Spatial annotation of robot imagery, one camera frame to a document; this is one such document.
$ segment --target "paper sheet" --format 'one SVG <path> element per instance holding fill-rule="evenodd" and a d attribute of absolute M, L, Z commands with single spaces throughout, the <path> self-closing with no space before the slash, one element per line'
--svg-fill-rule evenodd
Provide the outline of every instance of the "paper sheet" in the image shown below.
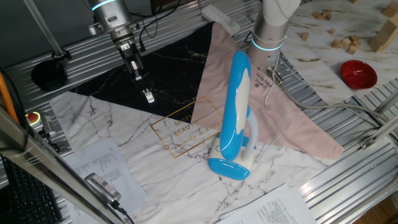
<path fill-rule="evenodd" d="M 316 224 L 298 188 L 283 185 L 217 224 Z"/>
<path fill-rule="evenodd" d="M 81 178 L 94 172 L 112 185 L 122 195 L 119 203 L 127 214 L 138 212 L 145 205 L 147 194 L 131 175 L 113 138 L 100 139 L 63 159 Z M 67 207 L 73 223 L 97 223 L 74 204 L 67 202 Z"/>

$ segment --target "blue desk lamp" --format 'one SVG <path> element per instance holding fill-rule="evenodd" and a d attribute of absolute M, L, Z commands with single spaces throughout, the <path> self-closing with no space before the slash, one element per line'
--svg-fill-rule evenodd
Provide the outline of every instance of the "blue desk lamp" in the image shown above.
<path fill-rule="evenodd" d="M 232 61 L 223 127 L 213 141 L 208 160 L 213 172 L 235 180 L 249 177 L 258 137 L 257 118 L 248 106 L 250 78 L 249 57 L 238 50 Z M 250 138 L 243 135 L 246 121 Z"/>

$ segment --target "black marble mat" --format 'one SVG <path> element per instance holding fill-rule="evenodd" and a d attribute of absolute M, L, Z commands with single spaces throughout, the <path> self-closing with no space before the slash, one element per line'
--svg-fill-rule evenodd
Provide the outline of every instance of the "black marble mat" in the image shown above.
<path fill-rule="evenodd" d="M 149 104 L 139 92 L 125 65 L 71 91 L 161 116 L 170 115 L 196 100 L 210 48 L 212 28 L 213 23 L 207 24 L 188 37 L 142 57 L 154 103 Z M 182 119 L 192 112 L 193 105 L 171 118 Z"/>

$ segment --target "pink cloth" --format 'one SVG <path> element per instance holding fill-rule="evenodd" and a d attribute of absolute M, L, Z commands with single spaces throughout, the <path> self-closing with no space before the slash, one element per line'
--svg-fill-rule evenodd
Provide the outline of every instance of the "pink cloth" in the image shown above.
<path fill-rule="evenodd" d="M 215 23 L 197 98 L 206 96 L 221 114 L 224 113 L 232 59 L 237 50 L 239 47 L 236 42 L 220 24 Z M 270 78 L 252 66 L 249 106 L 256 113 L 259 123 L 258 141 L 265 143 L 270 143 L 279 134 L 281 125 L 280 114 L 264 106 L 270 83 Z M 283 133 L 274 145 L 327 159 L 337 159 L 343 152 L 344 149 L 299 110 L 278 86 L 273 87 L 267 106 L 278 109 L 284 115 Z M 198 101 L 195 103 L 192 121 L 206 117 L 201 120 L 200 126 L 211 126 L 220 119 L 216 113 L 209 103 Z M 244 135 L 249 136 L 247 124 Z"/>

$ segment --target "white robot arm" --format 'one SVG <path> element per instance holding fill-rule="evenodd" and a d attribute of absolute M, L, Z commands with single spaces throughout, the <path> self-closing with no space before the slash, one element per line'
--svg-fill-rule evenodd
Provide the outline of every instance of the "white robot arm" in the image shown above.
<path fill-rule="evenodd" d="M 89 31 L 93 35 L 110 34 L 134 82 L 147 98 L 148 103 L 153 103 L 155 99 L 148 89 L 147 72 L 141 62 L 140 51 L 130 28 L 133 21 L 126 2 L 124 0 L 88 0 L 88 3 L 98 21 L 89 26 Z"/>
<path fill-rule="evenodd" d="M 300 0 L 263 0 L 248 50 L 251 64 L 260 71 L 275 65 L 288 21 L 299 5 Z"/>

